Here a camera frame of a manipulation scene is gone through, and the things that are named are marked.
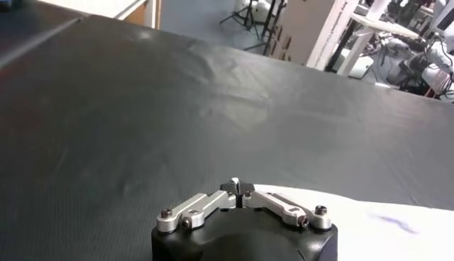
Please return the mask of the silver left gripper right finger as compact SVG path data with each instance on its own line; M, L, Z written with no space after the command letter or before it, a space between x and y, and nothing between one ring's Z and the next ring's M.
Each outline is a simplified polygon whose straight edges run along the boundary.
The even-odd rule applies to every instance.
M315 229L331 229L332 220L325 206L308 209L287 195L254 189L243 195L242 205L246 208L263 208L279 216L283 223L294 227L311 226Z

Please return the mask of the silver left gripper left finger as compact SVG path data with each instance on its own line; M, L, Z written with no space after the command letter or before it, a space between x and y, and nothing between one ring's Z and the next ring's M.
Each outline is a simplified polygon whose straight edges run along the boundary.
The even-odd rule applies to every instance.
M202 227L214 211L236 207L239 183L240 180L234 177L212 194L198 193L171 209L161 210L157 230L173 233L178 228L194 230Z

